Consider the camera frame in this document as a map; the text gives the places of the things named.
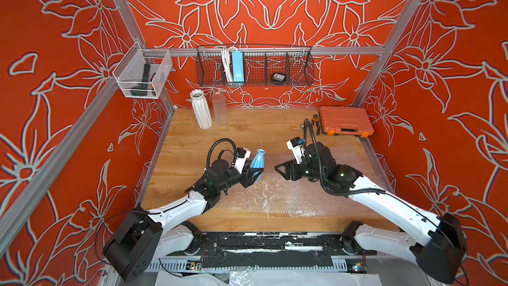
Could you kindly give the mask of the bubble wrap sheet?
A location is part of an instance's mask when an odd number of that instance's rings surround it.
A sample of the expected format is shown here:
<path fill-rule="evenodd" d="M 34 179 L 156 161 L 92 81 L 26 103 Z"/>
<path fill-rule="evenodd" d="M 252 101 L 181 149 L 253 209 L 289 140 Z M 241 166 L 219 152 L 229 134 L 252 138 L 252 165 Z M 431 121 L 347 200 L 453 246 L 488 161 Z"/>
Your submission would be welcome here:
<path fill-rule="evenodd" d="M 318 182 L 329 195 L 345 198 L 371 198 L 388 192 L 370 181 L 362 172 L 338 164 L 330 149 L 318 142 L 303 149 L 301 162 L 293 161 L 290 180 Z"/>
<path fill-rule="evenodd" d="M 216 205 L 219 210 L 247 211 L 254 213 L 295 214 L 303 203 L 300 185 L 285 180 L 275 171 L 275 166 L 290 160 L 291 154 L 268 152 L 265 155 L 265 171 L 261 179 L 248 188 L 238 184 L 222 195 Z"/>

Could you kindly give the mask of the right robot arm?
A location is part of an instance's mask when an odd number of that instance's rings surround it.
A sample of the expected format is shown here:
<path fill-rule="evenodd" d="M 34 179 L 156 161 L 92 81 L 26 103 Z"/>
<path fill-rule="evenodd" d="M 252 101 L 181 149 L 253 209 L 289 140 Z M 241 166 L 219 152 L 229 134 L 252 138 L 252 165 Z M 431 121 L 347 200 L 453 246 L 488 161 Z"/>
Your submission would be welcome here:
<path fill-rule="evenodd" d="M 425 211 L 382 189 L 357 169 L 337 164 L 329 148 L 320 142 L 307 145 L 296 137 L 287 146 L 294 159 L 281 164 L 284 179 L 317 181 L 326 193 L 360 203 L 399 228 L 394 232 L 352 221 L 341 233 L 344 252 L 389 254 L 416 264 L 438 282 L 455 282 L 467 251 L 462 226 L 455 216 Z"/>

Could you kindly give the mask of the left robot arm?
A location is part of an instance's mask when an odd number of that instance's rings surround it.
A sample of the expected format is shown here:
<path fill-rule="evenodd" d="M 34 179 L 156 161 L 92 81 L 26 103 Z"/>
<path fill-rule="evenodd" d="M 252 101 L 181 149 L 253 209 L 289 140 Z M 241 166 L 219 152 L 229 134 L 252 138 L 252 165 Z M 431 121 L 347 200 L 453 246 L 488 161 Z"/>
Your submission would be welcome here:
<path fill-rule="evenodd" d="M 196 239 L 201 231 L 190 218 L 209 211 L 221 194 L 234 185 L 244 188 L 253 185 L 263 171 L 262 167 L 253 166 L 251 160 L 246 160 L 242 169 L 225 160 L 216 160 L 177 201 L 149 211 L 141 207 L 129 211 L 103 246 L 103 256 L 121 279 L 130 283 L 139 278 L 153 260 L 174 252 L 198 249 Z"/>

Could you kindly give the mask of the orange tool case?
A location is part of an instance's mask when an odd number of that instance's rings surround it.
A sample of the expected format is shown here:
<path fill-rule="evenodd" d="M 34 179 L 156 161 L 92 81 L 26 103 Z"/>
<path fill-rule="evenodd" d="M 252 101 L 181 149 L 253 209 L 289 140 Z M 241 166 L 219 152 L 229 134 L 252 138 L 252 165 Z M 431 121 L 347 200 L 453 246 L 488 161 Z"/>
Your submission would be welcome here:
<path fill-rule="evenodd" d="M 362 108 L 322 106 L 319 109 L 321 130 L 325 135 L 353 135 L 367 138 L 374 134 L 371 121 Z"/>

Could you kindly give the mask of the small black device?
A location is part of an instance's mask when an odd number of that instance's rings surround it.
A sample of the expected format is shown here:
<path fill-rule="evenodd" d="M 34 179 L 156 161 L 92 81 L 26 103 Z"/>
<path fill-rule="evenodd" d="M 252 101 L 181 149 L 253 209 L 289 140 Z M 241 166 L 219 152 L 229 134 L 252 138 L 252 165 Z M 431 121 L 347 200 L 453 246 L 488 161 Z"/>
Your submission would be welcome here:
<path fill-rule="evenodd" d="M 274 73 L 272 76 L 271 76 L 271 81 L 273 83 L 277 83 L 277 84 L 282 84 L 283 82 L 285 82 L 287 80 L 287 77 L 286 75 L 284 74 L 281 74 L 281 73 Z"/>

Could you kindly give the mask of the light blue box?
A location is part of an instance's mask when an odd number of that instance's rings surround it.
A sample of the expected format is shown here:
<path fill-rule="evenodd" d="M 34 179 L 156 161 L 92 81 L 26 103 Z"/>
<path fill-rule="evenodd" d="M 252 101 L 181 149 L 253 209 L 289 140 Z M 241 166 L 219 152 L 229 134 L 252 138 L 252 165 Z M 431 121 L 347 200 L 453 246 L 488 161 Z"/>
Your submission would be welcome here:
<path fill-rule="evenodd" d="M 232 52 L 232 68 L 234 83 L 242 85 L 245 82 L 245 75 L 243 69 L 243 52 L 241 50 L 234 50 Z"/>

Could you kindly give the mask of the aluminium horizontal back bar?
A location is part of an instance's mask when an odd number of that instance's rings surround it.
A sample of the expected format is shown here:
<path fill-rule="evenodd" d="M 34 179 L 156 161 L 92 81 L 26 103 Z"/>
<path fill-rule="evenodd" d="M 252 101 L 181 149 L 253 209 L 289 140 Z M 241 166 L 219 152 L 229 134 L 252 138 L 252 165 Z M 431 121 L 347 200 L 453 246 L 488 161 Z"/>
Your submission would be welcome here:
<path fill-rule="evenodd" d="M 141 49 L 148 58 L 163 58 L 168 52 L 171 57 L 195 57 L 199 52 L 221 52 L 222 47 L 197 48 L 145 48 Z M 238 48 L 244 52 L 310 52 L 313 56 L 381 56 L 384 53 L 382 46 L 356 46 L 356 47 L 290 47 L 290 46 L 263 46 L 260 48 Z"/>

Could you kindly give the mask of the clear acrylic box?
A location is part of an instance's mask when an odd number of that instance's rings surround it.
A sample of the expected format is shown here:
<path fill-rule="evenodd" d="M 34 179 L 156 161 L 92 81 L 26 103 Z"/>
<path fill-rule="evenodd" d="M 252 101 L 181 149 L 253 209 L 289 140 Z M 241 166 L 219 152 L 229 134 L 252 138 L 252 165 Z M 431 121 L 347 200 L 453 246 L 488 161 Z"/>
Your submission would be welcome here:
<path fill-rule="evenodd" d="M 127 98 L 158 99 L 173 69 L 169 50 L 143 48 L 135 42 L 113 71 Z"/>

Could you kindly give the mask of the dark green flashlight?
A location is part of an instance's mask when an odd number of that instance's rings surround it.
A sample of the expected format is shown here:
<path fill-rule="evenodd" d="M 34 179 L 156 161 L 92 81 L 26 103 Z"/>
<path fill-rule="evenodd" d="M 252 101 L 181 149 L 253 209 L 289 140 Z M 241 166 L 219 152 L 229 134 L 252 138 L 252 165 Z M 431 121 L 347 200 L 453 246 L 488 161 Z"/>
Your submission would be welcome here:
<path fill-rule="evenodd" d="M 149 63 L 144 64 L 144 71 L 142 80 L 139 84 L 131 89 L 132 96 L 143 97 L 148 94 L 149 91 L 149 73 L 151 65 Z"/>

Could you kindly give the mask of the aluminium left side bar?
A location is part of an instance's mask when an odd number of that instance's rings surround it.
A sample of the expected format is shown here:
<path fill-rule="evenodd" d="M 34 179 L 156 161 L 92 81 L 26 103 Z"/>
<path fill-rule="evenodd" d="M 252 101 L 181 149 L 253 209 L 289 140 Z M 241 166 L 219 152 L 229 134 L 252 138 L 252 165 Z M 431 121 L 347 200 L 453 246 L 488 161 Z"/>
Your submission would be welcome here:
<path fill-rule="evenodd" d="M 13 205 L 1 217 L 2 256 L 13 243 L 30 215 L 51 188 L 117 90 L 118 86 L 114 79 L 108 79 L 99 94 L 83 111 L 42 168 L 38 170 L 32 181 L 29 182 Z"/>

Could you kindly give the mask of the orange handled pliers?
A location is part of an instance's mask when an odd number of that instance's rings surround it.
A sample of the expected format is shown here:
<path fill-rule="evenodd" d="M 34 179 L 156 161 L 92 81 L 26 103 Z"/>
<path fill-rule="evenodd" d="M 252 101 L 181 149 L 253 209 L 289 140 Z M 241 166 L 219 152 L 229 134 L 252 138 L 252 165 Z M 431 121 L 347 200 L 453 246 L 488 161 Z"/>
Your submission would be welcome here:
<path fill-rule="evenodd" d="M 312 117 L 312 126 L 315 129 L 315 134 L 316 135 L 320 135 L 321 131 L 322 131 L 322 128 L 321 128 L 321 120 L 320 120 L 320 116 L 319 115 L 317 115 L 317 114 L 313 115 L 313 117 Z"/>

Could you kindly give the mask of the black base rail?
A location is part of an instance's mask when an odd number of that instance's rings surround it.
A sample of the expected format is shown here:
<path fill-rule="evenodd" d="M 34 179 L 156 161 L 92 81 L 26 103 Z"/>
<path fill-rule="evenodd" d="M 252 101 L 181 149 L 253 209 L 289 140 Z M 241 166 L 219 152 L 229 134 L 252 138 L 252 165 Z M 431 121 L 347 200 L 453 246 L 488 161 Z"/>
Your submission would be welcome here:
<path fill-rule="evenodd" d="M 158 262 L 182 273 L 233 270 L 302 270 L 364 274 L 375 251 L 347 253 L 340 233 L 208 232 L 195 251 L 178 251 Z"/>

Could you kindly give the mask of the aluminium frame post left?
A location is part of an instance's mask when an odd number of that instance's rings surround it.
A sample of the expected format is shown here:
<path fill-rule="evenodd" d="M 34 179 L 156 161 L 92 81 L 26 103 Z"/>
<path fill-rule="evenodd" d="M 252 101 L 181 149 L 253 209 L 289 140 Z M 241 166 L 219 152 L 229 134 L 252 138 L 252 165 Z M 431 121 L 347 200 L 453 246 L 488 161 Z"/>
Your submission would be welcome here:
<path fill-rule="evenodd" d="M 132 13 L 131 8 L 128 4 L 128 1 L 127 0 L 113 0 L 113 1 L 116 5 L 116 8 L 118 9 L 120 16 L 122 17 L 123 23 L 127 28 L 131 39 L 133 40 L 133 44 L 135 42 L 139 42 L 143 48 L 148 48 L 146 41 L 144 40 L 143 34 L 141 33 L 140 27 L 138 26 L 138 23 L 134 18 L 134 14 Z M 169 94 L 165 87 L 163 88 L 163 91 L 161 92 L 161 95 L 158 99 L 161 99 L 164 102 L 164 107 L 168 115 L 173 115 L 175 112 L 175 108 L 173 107 L 173 104 L 171 102 L 171 99 L 169 98 Z"/>

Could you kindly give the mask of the aluminium frame post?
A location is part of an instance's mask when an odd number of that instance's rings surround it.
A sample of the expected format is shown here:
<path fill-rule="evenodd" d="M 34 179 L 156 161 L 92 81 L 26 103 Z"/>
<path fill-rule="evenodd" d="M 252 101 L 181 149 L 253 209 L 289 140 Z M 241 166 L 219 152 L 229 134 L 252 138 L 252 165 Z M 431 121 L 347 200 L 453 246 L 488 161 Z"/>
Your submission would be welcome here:
<path fill-rule="evenodd" d="M 398 17 L 398 20 L 396 21 L 392 31 L 390 32 L 390 35 L 386 40 L 382 54 L 377 57 L 373 67 L 371 67 L 368 75 L 363 81 L 359 92 L 351 104 L 352 107 L 363 107 L 363 103 L 369 94 L 371 87 L 374 85 L 376 78 L 381 73 L 383 67 L 386 65 L 386 62 L 389 60 L 397 43 L 403 35 L 404 30 L 406 29 L 410 19 L 415 14 L 421 1 L 422 0 L 407 0 L 404 8 L 402 9 L 402 12 Z"/>
<path fill-rule="evenodd" d="M 127 0 L 113 0 L 113 1 L 116 5 L 116 8 L 118 9 L 120 16 L 122 17 L 123 23 L 127 28 L 131 39 L 133 40 L 133 44 L 135 42 L 139 42 L 143 48 L 148 48 L 146 41 L 144 40 L 143 34 L 141 33 L 140 27 L 138 26 L 138 23 L 134 18 L 134 14 L 132 13 L 131 8 L 128 4 L 128 1 Z M 175 112 L 175 108 L 173 107 L 173 104 L 171 102 L 171 99 L 169 98 L 169 94 L 165 87 L 163 88 L 163 91 L 161 92 L 161 95 L 158 99 L 161 99 L 164 102 L 164 107 L 168 115 L 173 115 Z"/>

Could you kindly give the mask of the aluminium frame post right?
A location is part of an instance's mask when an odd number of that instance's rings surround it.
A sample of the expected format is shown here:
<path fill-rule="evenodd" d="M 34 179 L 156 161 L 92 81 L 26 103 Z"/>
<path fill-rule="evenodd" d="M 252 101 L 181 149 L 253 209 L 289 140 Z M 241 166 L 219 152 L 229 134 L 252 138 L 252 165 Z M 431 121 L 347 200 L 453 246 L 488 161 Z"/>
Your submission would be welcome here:
<path fill-rule="evenodd" d="M 398 20 L 396 21 L 392 31 L 390 32 L 390 35 L 386 40 L 382 54 L 377 57 L 373 67 L 371 67 L 368 75 L 363 81 L 359 92 L 351 104 L 352 107 L 363 107 L 363 103 L 369 94 L 371 87 L 374 85 L 376 78 L 381 73 L 383 67 L 386 65 L 386 62 L 389 60 L 397 43 L 403 35 L 404 30 L 406 29 L 410 19 L 415 14 L 421 1 L 422 0 L 407 0 L 404 8 L 402 9 L 402 12 L 398 17 Z"/>

